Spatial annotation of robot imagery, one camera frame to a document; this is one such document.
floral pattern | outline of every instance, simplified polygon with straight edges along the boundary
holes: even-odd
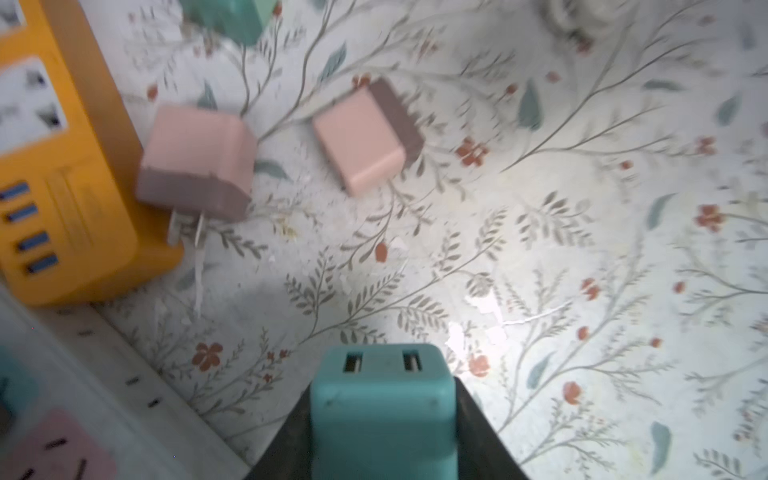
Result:
[[[189,247],[98,306],[248,462],[327,348],[430,342],[531,478],[765,476],[768,3],[638,2],[591,41],[519,0],[291,0],[249,48],[82,3],[141,138],[175,101],[260,139],[202,288]],[[374,78],[426,146],[352,199],[305,126]]]

white surface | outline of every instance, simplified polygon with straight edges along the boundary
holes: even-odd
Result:
[[[92,309],[35,313],[0,291],[0,344],[39,385],[38,398],[3,438],[0,457],[51,408],[62,407],[111,453],[118,478],[245,476],[246,465]],[[127,386],[134,377],[139,382]],[[148,408],[155,399],[160,403]]]
[[[49,127],[40,113],[54,114],[59,125]],[[0,71],[0,156],[66,129],[67,118],[40,58],[30,57]]]

charger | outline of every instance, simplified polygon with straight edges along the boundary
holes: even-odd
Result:
[[[436,346],[331,349],[310,405],[313,480],[458,478],[456,386]]]

green leaf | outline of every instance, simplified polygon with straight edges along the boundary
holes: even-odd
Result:
[[[662,195],[661,197],[658,197],[656,200],[654,200],[654,204],[650,206],[650,210],[648,211],[648,218],[645,220],[645,224],[648,227],[648,230],[653,230],[659,226],[659,223],[661,223],[661,214],[664,212],[664,207],[667,206],[667,202],[670,201],[670,199],[675,195],[676,194]]]
[[[650,437],[654,440],[654,458],[650,474],[656,475],[667,464],[670,444],[672,443],[672,432],[666,425],[654,422],[650,426]]]
[[[256,160],[253,164],[253,172],[255,174],[269,175],[277,180],[291,181],[286,171],[274,160]]]
[[[683,91],[683,85],[672,80],[649,80],[643,84],[645,90]]]
[[[533,366],[531,372],[528,374],[528,381],[525,383],[529,389],[533,390],[538,387],[538,384],[541,381],[541,376],[544,375],[544,371],[547,369],[547,365],[549,364],[549,357],[551,356],[552,354],[550,353]]]
[[[219,265],[218,263],[204,264],[203,273],[206,273],[208,270],[216,268],[218,265]],[[194,285],[194,267],[187,270],[187,272],[181,276],[181,278],[176,282],[176,285],[174,285],[174,289],[177,292],[183,292],[186,289],[192,287],[193,285]]]
[[[730,123],[733,121],[733,118],[736,117],[736,113],[739,111],[739,107],[741,107],[741,93],[735,94],[733,97],[725,100],[722,104],[720,104],[720,107],[717,109],[717,113],[715,114],[717,123],[722,127],[727,127],[730,125]]]
[[[741,40],[742,50],[753,50],[757,46],[755,31],[748,22],[739,24],[739,39]]]
[[[205,82],[205,89],[203,94],[197,99],[197,107],[205,110],[218,110],[216,105],[216,97],[214,97],[214,90],[210,87],[208,81]]]
[[[334,51],[326,61],[326,66],[323,68],[323,72],[320,74],[320,77],[317,79],[318,83],[323,83],[324,81],[331,78],[333,74],[336,73],[337,70],[341,67],[341,65],[344,63],[344,60],[346,59],[346,42],[344,42],[341,47],[339,47],[338,50]]]
[[[536,84],[533,82],[532,78],[529,78],[528,83],[525,86],[523,98],[520,100],[518,123],[521,127],[530,128],[531,131],[536,131],[541,127],[543,120],[544,118],[541,114],[541,103],[538,100]]]

pink charger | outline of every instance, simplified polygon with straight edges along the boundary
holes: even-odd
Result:
[[[246,218],[256,151],[256,138],[235,115],[163,105],[144,149],[136,197],[200,216],[197,243],[203,215],[230,222]]]

